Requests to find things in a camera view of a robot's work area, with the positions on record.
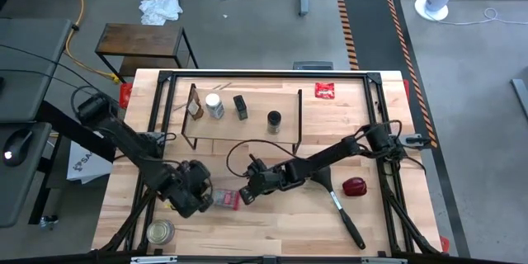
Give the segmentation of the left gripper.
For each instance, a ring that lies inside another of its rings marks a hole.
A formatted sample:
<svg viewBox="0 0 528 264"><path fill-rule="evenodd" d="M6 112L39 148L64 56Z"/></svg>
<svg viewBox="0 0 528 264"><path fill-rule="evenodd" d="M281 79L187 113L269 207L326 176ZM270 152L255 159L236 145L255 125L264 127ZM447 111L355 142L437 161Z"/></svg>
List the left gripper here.
<svg viewBox="0 0 528 264"><path fill-rule="evenodd" d="M181 217L189 218L196 211L204 213L212 206L210 171L202 162L182 162L172 170L172 179L168 199Z"/></svg>

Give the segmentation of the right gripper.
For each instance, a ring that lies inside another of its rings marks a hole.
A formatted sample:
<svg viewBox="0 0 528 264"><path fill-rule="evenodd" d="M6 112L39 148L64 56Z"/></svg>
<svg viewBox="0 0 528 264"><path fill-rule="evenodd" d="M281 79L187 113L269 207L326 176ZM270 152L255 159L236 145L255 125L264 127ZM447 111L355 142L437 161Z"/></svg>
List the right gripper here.
<svg viewBox="0 0 528 264"><path fill-rule="evenodd" d="M252 154L249 154L249 157L252 162L245 172L248 182L238 191L245 205L250 205L258 196L288 189L290 184L286 178L286 162L267 167L260 158Z"/></svg>

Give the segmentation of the red-lid spice jar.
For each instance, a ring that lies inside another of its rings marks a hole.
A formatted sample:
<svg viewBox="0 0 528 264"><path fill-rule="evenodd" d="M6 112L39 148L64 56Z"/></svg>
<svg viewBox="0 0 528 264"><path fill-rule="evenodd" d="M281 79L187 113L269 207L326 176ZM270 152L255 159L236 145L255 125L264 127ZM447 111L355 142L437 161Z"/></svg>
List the red-lid spice jar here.
<svg viewBox="0 0 528 264"><path fill-rule="evenodd" d="M235 190L215 189L213 190L213 205L231 210L238 210L240 194Z"/></svg>

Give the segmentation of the wooden shelf black metal legs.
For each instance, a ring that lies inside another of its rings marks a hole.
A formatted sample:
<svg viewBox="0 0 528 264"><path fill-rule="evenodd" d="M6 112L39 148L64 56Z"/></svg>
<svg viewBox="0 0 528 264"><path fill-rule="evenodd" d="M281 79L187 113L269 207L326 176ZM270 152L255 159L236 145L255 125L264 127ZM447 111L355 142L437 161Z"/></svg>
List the wooden shelf black metal legs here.
<svg viewBox="0 0 528 264"><path fill-rule="evenodd" d="M198 119L184 116L181 135L187 143L196 148L198 139L220 139L243 141L247 139L265 139L277 144L290 144L296 153L302 141L302 91L293 93L248 92L234 90L207 90L196 87L200 102L210 93L219 95L224 105L221 119L213 118L208 111ZM247 106L247 119L239 120L235 111L233 97L242 95ZM282 116L280 132L267 132L267 114L279 111Z"/></svg>

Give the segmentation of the black-lid glass spice jar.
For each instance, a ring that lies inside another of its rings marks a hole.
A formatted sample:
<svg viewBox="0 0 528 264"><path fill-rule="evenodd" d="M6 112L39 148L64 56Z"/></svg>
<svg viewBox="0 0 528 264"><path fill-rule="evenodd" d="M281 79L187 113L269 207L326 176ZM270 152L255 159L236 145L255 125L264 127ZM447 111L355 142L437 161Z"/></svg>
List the black-lid glass spice jar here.
<svg viewBox="0 0 528 264"><path fill-rule="evenodd" d="M267 132L278 134L280 132L282 116L279 111L270 111L267 114Z"/></svg>

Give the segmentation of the dark rectangular spice tin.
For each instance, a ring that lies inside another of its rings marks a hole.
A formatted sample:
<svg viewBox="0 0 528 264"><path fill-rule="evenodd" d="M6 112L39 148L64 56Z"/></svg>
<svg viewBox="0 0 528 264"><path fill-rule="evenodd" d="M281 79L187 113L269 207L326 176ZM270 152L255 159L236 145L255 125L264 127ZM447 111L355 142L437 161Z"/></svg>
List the dark rectangular spice tin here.
<svg viewBox="0 0 528 264"><path fill-rule="evenodd" d="M246 120L248 117L248 109L242 95L233 97L235 111L239 120Z"/></svg>

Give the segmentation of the white-lid spice jar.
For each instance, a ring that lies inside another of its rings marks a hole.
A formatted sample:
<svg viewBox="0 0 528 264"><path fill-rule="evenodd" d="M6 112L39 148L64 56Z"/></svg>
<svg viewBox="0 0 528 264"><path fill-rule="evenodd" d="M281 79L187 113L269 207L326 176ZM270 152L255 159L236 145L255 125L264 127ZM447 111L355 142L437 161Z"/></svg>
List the white-lid spice jar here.
<svg viewBox="0 0 528 264"><path fill-rule="evenodd" d="M207 111L215 119L221 119L224 115L224 105L216 93L210 93L205 97Z"/></svg>

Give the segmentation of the black ladle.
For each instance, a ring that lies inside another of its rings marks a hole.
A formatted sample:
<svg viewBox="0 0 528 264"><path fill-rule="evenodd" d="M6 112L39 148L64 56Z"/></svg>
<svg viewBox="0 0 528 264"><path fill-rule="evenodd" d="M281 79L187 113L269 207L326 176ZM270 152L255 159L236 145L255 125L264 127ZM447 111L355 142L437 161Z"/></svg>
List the black ladle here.
<svg viewBox="0 0 528 264"><path fill-rule="evenodd" d="M361 237L360 232L358 231L357 227L352 222L348 213L342 207L339 199L337 198L337 194L333 189L332 174L331 174L330 167L325 167L323 169L316 171L315 173L312 173L310 176L310 180L312 182L316 182L320 184L327 190L327 192L332 197L334 205L337 207L337 210L339 212L339 215L341 216L342 222L345 224L346 229L348 233L351 235L352 239L354 240L356 246L360 250L364 250L366 248L366 245L365 245L363 238Z"/></svg>

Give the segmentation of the dark red bell pepper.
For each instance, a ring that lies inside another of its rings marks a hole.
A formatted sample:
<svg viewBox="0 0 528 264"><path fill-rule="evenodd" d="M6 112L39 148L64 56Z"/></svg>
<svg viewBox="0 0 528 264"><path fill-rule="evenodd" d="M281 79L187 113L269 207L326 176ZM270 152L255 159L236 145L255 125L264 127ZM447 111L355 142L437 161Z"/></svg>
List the dark red bell pepper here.
<svg viewBox="0 0 528 264"><path fill-rule="evenodd" d="M342 183L346 196L363 196L367 193L367 185L361 177L351 177Z"/></svg>

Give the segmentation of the red sauce packet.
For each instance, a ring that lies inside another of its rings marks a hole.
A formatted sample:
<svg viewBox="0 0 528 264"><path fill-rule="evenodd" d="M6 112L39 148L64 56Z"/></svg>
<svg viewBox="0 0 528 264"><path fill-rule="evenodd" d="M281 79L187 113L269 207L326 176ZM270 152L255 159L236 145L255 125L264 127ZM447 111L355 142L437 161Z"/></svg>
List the red sauce packet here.
<svg viewBox="0 0 528 264"><path fill-rule="evenodd" d="M333 82L316 82L314 95L319 99L334 99L335 84Z"/></svg>

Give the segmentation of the white printed paper bag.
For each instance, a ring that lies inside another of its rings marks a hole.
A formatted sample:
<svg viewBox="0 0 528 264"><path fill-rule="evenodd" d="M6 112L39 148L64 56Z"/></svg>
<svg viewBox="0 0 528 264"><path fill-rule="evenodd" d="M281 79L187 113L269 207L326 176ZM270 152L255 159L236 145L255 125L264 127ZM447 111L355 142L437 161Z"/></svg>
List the white printed paper bag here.
<svg viewBox="0 0 528 264"><path fill-rule="evenodd" d="M71 182L89 183L111 173L112 162L71 142L66 179Z"/></svg>

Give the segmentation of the grey control box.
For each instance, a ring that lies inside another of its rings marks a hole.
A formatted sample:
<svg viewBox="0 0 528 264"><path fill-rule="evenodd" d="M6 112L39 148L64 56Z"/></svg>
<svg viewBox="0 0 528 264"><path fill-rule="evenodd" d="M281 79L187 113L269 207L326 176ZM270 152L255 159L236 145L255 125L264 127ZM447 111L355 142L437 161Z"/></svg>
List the grey control box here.
<svg viewBox="0 0 528 264"><path fill-rule="evenodd" d="M293 63L293 70L333 70L333 63L328 61L297 61Z"/></svg>

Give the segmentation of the black desk base bar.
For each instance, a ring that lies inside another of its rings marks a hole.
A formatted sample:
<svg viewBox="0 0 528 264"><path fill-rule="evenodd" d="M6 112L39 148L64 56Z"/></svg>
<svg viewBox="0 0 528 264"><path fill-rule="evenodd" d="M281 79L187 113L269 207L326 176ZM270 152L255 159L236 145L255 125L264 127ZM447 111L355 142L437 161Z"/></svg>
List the black desk base bar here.
<svg viewBox="0 0 528 264"><path fill-rule="evenodd" d="M44 213L45 205L50 195L50 188L47 186L47 183L51 176L53 166L55 165L55 159L63 137L73 140L90 152L110 162L114 160L116 152L116 147L112 142L94 134L91 130L82 126L47 101L42 101L35 119L39 122L51 124L52 129L59 133L59 137L51 158L41 158L37 168L38 172L44 173L44 178L28 220L28 224L33 225L40 223L40 219Z"/></svg>

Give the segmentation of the silver caster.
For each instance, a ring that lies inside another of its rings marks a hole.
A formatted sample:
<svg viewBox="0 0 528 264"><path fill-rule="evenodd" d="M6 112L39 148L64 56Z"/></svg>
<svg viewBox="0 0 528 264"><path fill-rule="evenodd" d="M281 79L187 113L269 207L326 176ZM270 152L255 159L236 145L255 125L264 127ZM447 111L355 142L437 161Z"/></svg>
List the silver caster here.
<svg viewBox="0 0 528 264"><path fill-rule="evenodd" d="M55 214L43 215L40 217L39 226L41 229L53 229L58 222L59 217Z"/></svg>

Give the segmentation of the brown wooden side table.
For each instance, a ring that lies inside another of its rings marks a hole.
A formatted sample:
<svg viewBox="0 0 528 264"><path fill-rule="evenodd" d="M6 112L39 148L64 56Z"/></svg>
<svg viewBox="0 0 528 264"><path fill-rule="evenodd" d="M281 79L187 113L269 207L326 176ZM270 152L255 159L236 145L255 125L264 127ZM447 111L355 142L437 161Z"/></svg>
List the brown wooden side table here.
<svg viewBox="0 0 528 264"><path fill-rule="evenodd" d="M181 25L106 24L95 54L118 83L140 68L198 69L186 31Z"/></svg>

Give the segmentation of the narrow grey desk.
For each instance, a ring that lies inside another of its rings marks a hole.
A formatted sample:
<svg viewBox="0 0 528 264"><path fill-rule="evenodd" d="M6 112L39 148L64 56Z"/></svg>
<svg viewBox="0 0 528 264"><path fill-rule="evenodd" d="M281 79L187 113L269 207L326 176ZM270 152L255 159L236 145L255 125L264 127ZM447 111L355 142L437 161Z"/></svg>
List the narrow grey desk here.
<svg viewBox="0 0 528 264"><path fill-rule="evenodd" d="M20 129L33 132L28 155L21 165L9 167L2 160L3 147L8 137ZM48 123L0 124L0 228L12 227L17 222L50 131Z"/></svg>

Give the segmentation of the black computer mouse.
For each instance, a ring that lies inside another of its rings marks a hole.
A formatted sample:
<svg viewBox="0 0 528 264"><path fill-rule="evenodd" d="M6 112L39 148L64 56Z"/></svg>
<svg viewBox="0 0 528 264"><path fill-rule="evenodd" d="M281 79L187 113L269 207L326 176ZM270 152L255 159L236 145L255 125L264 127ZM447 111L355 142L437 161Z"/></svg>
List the black computer mouse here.
<svg viewBox="0 0 528 264"><path fill-rule="evenodd" d="M33 132L29 129L20 129L12 133L4 144L2 160L9 167L21 165L28 155Z"/></svg>

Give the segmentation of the black mat orange striped edges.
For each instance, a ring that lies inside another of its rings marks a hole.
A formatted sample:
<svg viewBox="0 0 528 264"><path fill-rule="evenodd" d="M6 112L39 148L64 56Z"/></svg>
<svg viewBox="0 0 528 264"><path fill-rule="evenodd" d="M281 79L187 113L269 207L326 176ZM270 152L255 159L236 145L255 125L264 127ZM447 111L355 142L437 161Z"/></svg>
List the black mat orange striped edges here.
<svg viewBox="0 0 528 264"><path fill-rule="evenodd" d="M361 70L399 71L417 132L437 141L434 121L399 0L345 0L344 8Z"/></svg>

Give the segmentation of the crumpled white cloth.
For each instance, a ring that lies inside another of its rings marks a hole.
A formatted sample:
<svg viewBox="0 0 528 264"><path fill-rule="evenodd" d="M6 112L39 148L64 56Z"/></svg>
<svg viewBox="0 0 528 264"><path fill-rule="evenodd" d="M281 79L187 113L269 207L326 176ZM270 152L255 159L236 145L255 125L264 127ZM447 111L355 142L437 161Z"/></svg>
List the crumpled white cloth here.
<svg viewBox="0 0 528 264"><path fill-rule="evenodd" d="M178 0L142 0L139 10L143 13L141 24L163 26L166 21L177 21L183 10Z"/></svg>

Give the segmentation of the large grey desk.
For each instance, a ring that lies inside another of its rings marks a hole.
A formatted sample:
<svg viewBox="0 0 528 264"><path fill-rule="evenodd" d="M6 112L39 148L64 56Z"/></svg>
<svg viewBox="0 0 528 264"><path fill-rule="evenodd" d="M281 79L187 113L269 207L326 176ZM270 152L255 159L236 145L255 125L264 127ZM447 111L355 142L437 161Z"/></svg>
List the large grey desk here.
<svg viewBox="0 0 528 264"><path fill-rule="evenodd" d="M0 18L0 123L35 119L70 30L62 19Z"/></svg>

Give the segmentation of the grey metal bar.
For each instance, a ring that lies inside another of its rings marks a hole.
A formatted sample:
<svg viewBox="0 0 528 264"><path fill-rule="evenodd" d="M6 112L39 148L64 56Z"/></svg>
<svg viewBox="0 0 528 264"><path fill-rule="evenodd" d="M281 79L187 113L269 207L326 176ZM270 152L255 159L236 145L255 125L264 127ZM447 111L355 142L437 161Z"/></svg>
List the grey metal bar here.
<svg viewBox="0 0 528 264"><path fill-rule="evenodd" d="M524 112L526 119L528 120L528 88L524 81L520 78L514 78L510 81L511 86L517 96L517 99L521 105L521 109Z"/></svg>

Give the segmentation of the silver bracket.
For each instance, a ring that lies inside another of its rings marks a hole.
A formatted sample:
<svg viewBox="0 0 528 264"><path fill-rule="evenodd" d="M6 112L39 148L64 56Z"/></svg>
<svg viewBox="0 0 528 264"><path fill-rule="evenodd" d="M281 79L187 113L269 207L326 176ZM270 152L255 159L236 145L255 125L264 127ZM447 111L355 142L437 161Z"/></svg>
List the silver bracket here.
<svg viewBox="0 0 528 264"><path fill-rule="evenodd" d="M408 264L408 261L392 257L362 257L361 264Z"/></svg>
<svg viewBox="0 0 528 264"><path fill-rule="evenodd" d="M177 256L142 256L132 257L130 264L173 264L177 263Z"/></svg>

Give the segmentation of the black aluminium rig frame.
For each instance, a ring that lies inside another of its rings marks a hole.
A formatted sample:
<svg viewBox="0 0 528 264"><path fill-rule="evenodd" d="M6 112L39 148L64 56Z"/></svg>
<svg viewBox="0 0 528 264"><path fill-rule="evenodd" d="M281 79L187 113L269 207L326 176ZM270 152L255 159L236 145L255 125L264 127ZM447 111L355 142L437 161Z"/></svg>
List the black aluminium rig frame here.
<svg viewBox="0 0 528 264"><path fill-rule="evenodd" d="M414 122L406 98L402 75L383 71L380 82L365 87L364 71L335 72L329 82L335 84L335 98L314 95L319 73L300 71L197 70L177 72L176 83L158 84L158 72L139 70L136 74L125 122L134 130L167 128L179 133L184 121L185 102L191 84L207 90L293 93L302 91L302 142L299 155L311 154L353 134L371 118L392 120L403 134L414 132ZM262 139L243 141L200 139L192 148L183 138L170 141L168 159L194 158L210 170L215 188L237 190L244 186L241 173L251 161L249 154L267 165L287 159L290 146L275 148ZM341 191L350 177L362 177L367 193L348 197ZM166 254L177 256L375 256L390 249L384 204L380 193L380 175L373 160L354 157L332 166L332 181L337 198L363 238L360 250L348 233L332 197L317 183L286 192L258 197L238 210L212 207L184 219L165 203L155 205L157 219L175 225L173 240L163 245Z"/></svg>

